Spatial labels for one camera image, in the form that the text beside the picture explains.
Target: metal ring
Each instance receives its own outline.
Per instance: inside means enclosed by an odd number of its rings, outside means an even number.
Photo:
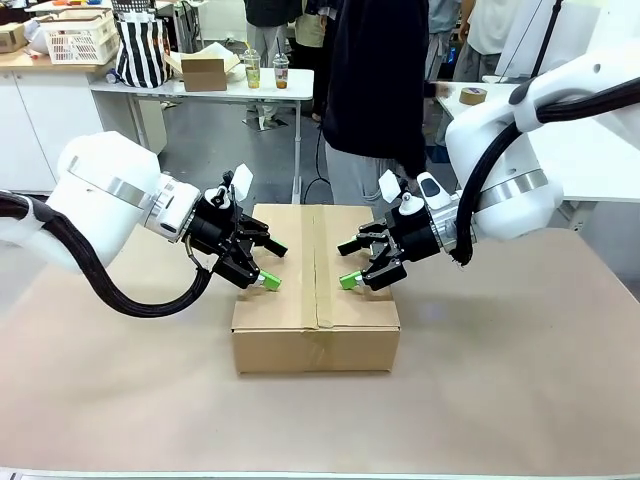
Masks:
[[[144,209],[149,203],[151,196],[138,187],[134,187],[118,177],[104,177],[102,174],[96,175],[95,172],[89,173],[86,168],[83,169],[78,164],[78,160],[78,157],[73,157],[71,160],[67,169],[70,174],[136,208]]]
[[[482,192],[477,211],[479,212],[485,208],[493,207],[498,203],[502,203],[548,184],[547,176],[542,170],[525,173]]]

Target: person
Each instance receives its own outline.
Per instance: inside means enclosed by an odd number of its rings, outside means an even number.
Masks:
[[[495,74],[522,0],[463,0],[460,39],[464,42],[454,82],[481,82]]]
[[[318,58],[313,82],[314,113],[312,118],[316,122],[322,121],[327,107],[333,45],[336,37],[335,20],[341,1],[342,0],[308,0],[304,10],[305,14],[319,16],[320,24],[324,30],[322,50]]]
[[[449,56],[451,35],[460,16],[461,0],[429,2],[429,50],[425,63],[425,80],[437,80],[440,66]]]
[[[302,0],[303,14],[296,20],[296,66],[314,71],[313,108],[311,117],[320,122],[326,101],[328,81],[324,81],[322,52],[325,36],[323,17],[306,13],[307,0]]]
[[[380,176],[426,169],[423,98],[446,93],[424,80],[428,11],[428,0],[344,0],[338,10],[323,123],[334,204],[370,206],[379,218],[388,209]]]
[[[260,55],[261,67],[272,67],[273,59],[285,47],[287,24],[302,15],[300,0],[244,0],[247,42]],[[276,107],[264,106],[264,116],[273,119]]]

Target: tape roll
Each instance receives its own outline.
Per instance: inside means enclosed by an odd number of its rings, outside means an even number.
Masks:
[[[460,92],[460,103],[478,105],[487,99],[487,91],[481,88],[463,88]]]

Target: plastic cup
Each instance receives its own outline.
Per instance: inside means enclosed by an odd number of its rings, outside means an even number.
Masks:
[[[260,55],[254,49],[250,49],[244,52],[242,60],[249,88],[260,88]]]
[[[284,53],[277,53],[273,59],[273,71],[276,75],[276,87],[284,89],[289,83],[289,59]]]

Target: gray pants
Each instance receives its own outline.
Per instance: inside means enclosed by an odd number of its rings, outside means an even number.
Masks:
[[[469,42],[466,42],[460,51],[458,63],[456,63],[456,69],[453,72],[453,81],[481,82],[483,76],[496,73],[499,61],[499,53],[495,55],[482,55],[477,50],[474,50],[474,48],[469,45]],[[447,128],[450,123],[451,119],[448,116],[442,119],[436,135],[437,145],[445,144],[445,134],[447,133]]]
[[[373,218],[379,219],[391,209],[380,192],[378,179],[391,170],[398,175],[404,169],[388,158],[361,157],[341,152],[325,143],[327,169],[335,205],[371,207]]]
[[[438,79],[442,62],[449,55],[451,32],[429,34],[429,50],[424,68],[424,79],[431,82]]]
[[[247,42],[251,48],[255,49],[260,55],[260,66],[262,68],[273,67],[273,59],[278,53],[278,42],[280,49],[284,52],[285,40],[287,34],[287,25],[279,27],[256,27],[247,22]],[[264,116],[273,117],[278,108],[264,107]]]

